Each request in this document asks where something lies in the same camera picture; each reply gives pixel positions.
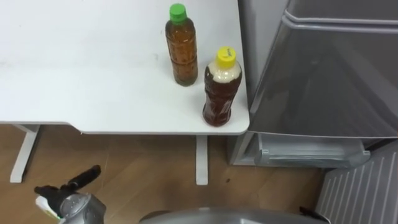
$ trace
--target table top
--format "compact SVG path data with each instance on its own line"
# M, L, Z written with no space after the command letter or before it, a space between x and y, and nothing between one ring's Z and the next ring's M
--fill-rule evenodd
M197 30L199 77L175 83L164 34L173 1L0 2L0 123L90 134L241 134L246 81L219 128L202 118L204 69L219 47L243 65L238 2L180 1Z

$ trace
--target gray appliance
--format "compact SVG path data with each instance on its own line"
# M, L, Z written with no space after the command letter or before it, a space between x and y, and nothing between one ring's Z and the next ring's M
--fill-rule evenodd
M95 165L69 180L61 187L44 185L35 187L39 195L39 207L58 220L58 224L103 224L106 205L93 194L78 190L94 181L101 173ZM327 224L325 217L307 209L303 215L273 212L260 209L198 208L180 212L152 212L141 219L142 224Z
M397 137L398 1L291 0L282 6L271 47L263 47L269 37L258 31L259 19L269 19L260 12L274 3L239 6L251 124L229 137L230 163L261 165L255 134ZM268 49L268 57L256 58Z

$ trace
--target refrigerator door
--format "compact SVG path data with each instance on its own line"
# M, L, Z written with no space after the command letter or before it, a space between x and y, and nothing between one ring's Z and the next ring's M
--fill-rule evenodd
M398 29L282 17L249 131L396 138Z
M398 1L291 0L285 15L294 22L398 24Z

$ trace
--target gray refrigerator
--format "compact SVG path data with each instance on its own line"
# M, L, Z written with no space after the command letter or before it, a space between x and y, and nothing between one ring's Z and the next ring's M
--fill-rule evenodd
M251 124L247 133L229 137L229 162L261 166L269 161L262 158L266 148L275 146L270 138L290 139L281 146L286 151L297 150L291 141L297 138L312 152L331 141L343 151L357 143L355 155L341 158L364 163L365 139L397 137L398 1L291 0L268 57L259 62L253 55L264 38L257 30L266 2L273 4L239 2Z

